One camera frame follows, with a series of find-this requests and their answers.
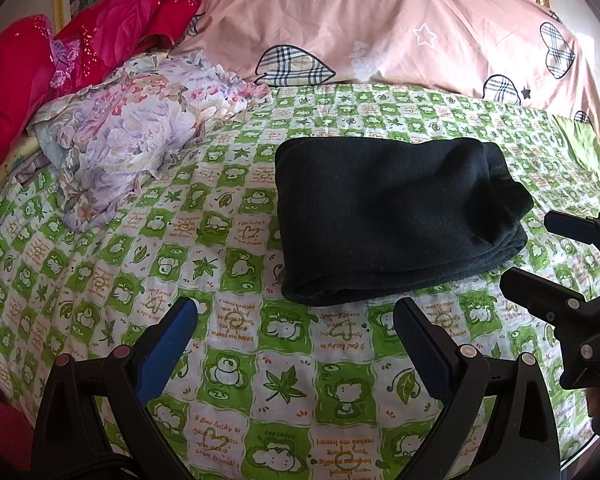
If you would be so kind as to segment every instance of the blue gripper pad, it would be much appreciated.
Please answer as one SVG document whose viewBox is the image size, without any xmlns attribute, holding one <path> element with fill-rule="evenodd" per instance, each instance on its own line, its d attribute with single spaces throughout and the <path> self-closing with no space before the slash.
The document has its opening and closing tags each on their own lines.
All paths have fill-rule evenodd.
<svg viewBox="0 0 600 480">
<path fill-rule="evenodd" d="M 446 331 L 429 322 L 411 298 L 394 305 L 394 330 L 429 395 L 447 406 L 454 397 L 453 364 L 458 346 Z"/>
<path fill-rule="evenodd" d="M 139 365 L 136 395 L 143 406 L 160 397 L 198 324 L 196 303 L 182 299 L 184 304 Z"/>
</svg>

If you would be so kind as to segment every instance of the red blanket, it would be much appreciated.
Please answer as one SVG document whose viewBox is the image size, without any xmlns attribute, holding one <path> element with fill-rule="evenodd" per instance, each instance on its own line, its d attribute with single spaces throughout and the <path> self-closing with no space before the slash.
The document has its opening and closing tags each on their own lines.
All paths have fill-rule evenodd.
<svg viewBox="0 0 600 480">
<path fill-rule="evenodd" d="M 132 54 L 171 48 L 201 0 L 101 0 L 52 39 L 45 16 L 0 35 L 0 164 L 40 105 L 100 83 Z"/>
</svg>

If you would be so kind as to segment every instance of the bolt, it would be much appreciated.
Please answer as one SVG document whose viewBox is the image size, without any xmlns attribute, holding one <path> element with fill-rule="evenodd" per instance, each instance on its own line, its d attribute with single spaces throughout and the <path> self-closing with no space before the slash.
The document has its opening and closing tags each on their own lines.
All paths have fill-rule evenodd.
<svg viewBox="0 0 600 480">
<path fill-rule="evenodd" d="M 131 353 L 131 347 L 128 345 L 116 346 L 113 349 L 113 355 L 118 359 L 123 359 Z"/>
<path fill-rule="evenodd" d="M 56 364 L 58 366 L 64 366 L 69 362 L 69 354 L 62 354 L 56 358 Z"/>
<path fill-rule="evenodd" d="M 530 354 L 529 352 L 524 352 L 522 354 L 522 361 L 529 366 L 536 364 L 536 358 L 533 357 L 533 354 Z"/>
<path fill-rule="evenodd" d="M 462 345 L 460 347 L 460 353 L 464 357 L 468 357 L 469 359 L 476 357 L 478 355 L 478 351 L 471 345 Z"/>
<path fill-rule="evenodd" d="M 591 359 L 593 357 L 593 348 L 591 348 L 591 345 L 584 344 L 580 347 L 580 354 L 585 359 Z"/>
</svg>

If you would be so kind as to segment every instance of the pillow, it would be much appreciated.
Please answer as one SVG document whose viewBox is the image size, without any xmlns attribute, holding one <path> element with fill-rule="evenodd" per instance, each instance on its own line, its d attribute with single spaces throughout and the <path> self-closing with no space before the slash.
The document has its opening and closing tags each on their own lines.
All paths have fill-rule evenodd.
<svg viewBox="0 0 600 480">
<path fill-rule="evenodd" d="M 0 165 L 45 99 L 56 71 L 51 35 L 41 14 L 18 20 L 0 34 Z"/>
<path fill-rule="evenodd" d="M 272 86 L 410 84 L 590 120 L 578 43 L 531 0 L 203 0 L 177 53 Z"/>
</svg>

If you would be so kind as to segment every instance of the star print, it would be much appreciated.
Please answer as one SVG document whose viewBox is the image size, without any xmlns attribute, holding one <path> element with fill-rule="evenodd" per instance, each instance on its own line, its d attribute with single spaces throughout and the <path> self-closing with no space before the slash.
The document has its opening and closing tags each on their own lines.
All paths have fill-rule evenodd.
<svg viewBox="0 0 600 480">
<path fill-rule="evenodd" d="M 416 35 L 416 38 L 418 38 L 418 45 L 427 45 L 430 48 L 435 48 L 433 40 L 435 40 L 438 35 L 431 32 L 426 23 L 423 23 L 420 28 L 414 28 L 413 33 Z"/>
</svg>

